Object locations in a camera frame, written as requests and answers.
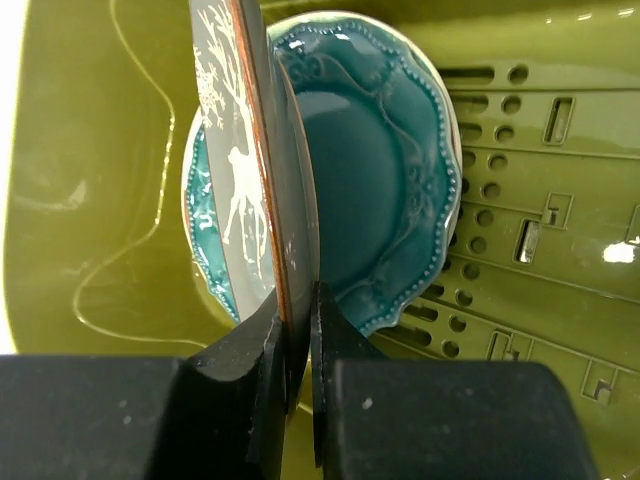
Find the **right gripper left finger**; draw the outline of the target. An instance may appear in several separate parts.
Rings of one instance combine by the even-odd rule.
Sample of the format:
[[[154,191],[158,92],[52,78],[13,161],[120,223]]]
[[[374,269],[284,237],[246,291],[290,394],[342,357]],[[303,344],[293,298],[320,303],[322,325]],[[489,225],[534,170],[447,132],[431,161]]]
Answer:
[[[287,411],[276,300],[188,358],[1,359],[5,479],[277,479]]]

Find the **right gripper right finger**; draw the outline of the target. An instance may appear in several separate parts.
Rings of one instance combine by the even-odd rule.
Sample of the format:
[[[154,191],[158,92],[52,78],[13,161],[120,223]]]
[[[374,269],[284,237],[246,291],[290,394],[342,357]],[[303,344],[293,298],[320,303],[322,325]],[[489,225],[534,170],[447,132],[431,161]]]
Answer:
[[[395,359],[317,283],[315,462],[327,479],[595,479],[570,398],[546,366]]]

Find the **grey deer snowflake plate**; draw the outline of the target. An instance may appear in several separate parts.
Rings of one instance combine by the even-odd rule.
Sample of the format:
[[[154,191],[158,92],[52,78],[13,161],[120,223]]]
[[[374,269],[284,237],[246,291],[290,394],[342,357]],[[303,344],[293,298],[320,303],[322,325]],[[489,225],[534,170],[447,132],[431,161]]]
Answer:
[[[235,322],[260,309],[281,319],[285,397],[295,408],[320,267],[301,112],[257,2],[194,1],[190,16],[199,105],[183,165],[189,246]]]

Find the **teal scalloped plate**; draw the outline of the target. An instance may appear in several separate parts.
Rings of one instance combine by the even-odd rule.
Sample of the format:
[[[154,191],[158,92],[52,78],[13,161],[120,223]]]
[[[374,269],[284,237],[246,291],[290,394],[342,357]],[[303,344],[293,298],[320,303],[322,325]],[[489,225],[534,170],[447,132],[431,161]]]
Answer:
[[[363,334],[394,326],[441,271],[460,198],[451,100],[420,50],[343,11],[265,25],[311,159],[320,267]]]

